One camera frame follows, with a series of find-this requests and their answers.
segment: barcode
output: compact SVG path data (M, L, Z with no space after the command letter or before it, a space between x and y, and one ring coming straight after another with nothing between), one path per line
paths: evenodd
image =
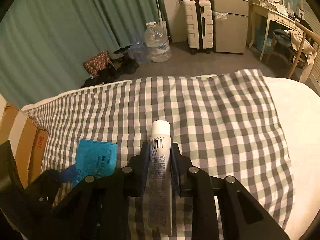
M162 139L156 139L151 141L151 150L162 148Z

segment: drawer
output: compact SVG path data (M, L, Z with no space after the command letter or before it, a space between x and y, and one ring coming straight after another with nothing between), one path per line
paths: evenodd
M290 21L284 17L281 17L280 15L275 14L275 21L278 23L281 23L282 25L289 26Z
M301 35L303 35L303 30L300 29L298 26L296 26L294 23L290 22L289 23L289 27L294 29L294 30L296 30L296 31L298 31Z

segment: white suitcase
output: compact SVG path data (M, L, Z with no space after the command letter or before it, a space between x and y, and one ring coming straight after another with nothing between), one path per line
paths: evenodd
M196 49L205 49L206 53L210 53L213 47L213 20L210 1L184 0L183 5L186 12L191 54L194 55Z

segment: checkered blanket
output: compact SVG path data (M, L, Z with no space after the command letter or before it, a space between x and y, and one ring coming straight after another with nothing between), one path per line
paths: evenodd
M285 228L293 203L290 159L269 89L259 70L204 77L148 77L83 90L29 108L49 131L43 168L75 162L81 139L117 143L117 166L166 120L171 137L194 166L211 176L235 176ZM70 190L64 185L60 200ZM173 237L191 237L192 200L172 197ZM159 238L148 227L148 196L130 198L132 239Z

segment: white bed sheet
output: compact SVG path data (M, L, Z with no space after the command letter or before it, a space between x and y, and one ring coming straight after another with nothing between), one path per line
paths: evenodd
M305 84L293 80L265 77L265 81L284 130L292 163L294 206L285 231L291 240L298 240L320 209L320 97ZM57 97L24 106L22 110Z

